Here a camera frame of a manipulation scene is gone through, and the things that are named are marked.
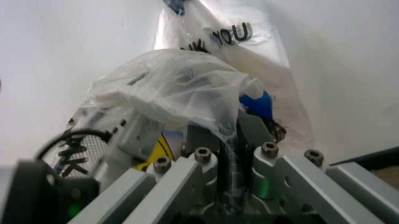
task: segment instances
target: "white plastic bag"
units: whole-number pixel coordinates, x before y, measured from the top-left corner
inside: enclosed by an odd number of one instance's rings
[[[240,91],[255,86],[256,79],[212,55],[165,49],[96,81],[89,99],[99,107],[133,107],[169,127],[193,122],[226,142],[236,133]]]
[[[273,101],[273,119],[285,127],[280,148],[313,147],[308,115],[298,96],[277,30],[262,0],[165,0],[154,49],[212,54],[259,78]]]

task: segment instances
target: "blue tape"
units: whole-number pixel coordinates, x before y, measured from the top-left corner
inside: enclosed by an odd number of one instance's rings
[[[239,100],[240,103],[249,107],[256,115],[267,119],[273,119],[271,97],[266,91],[263,91],[263,95],[260,98],[252,99],[247,94],[243,94],[240,96]]]

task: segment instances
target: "white background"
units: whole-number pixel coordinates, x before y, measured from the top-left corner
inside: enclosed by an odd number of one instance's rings
[[[151,49],[161,0],[0,0],[0,164],[62,132],[90,83]],[[266,0],[315,148],[399,145],[399,1]]]

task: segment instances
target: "metal frame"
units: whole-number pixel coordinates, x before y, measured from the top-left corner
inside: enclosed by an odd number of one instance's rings
[[[123,223],[171,223],[179,214],[188,213],[203,187],[201,166],[181,157]]]
[[[301,214],[306,208],[317,211],[327,223],[383,223],[303,156],[268,159],[258,147],[253,168],[270,181],[268,197],[277,199],[289,214]]]
[[[152,176],[131,168],[69,223],[121,223],[154,185],[155,179]]]
[[[329,168],[326,173],[381,220],[399,222],[399,191],[354,162]]]

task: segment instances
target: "hex socket screw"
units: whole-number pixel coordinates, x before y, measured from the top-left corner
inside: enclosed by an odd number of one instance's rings
[[[267,141],[262,144],[262,153],[269,159],[274,159],[278,155],[278,147],[274,142]]]
[[[314,150],[314,149],[308,149],[305,151],[305,157],[312,162],[314,165],[321,167],[323,164],[324,156],[321,152]]]
[[[159,156],[154,161],[154,170],[159,174],[164,174],[172,166],[172,162],[168,156]]]
[[[194,158],[199,163],[207,163],[211,160],[212,152],[207,147],[199,147],[194,151]]]

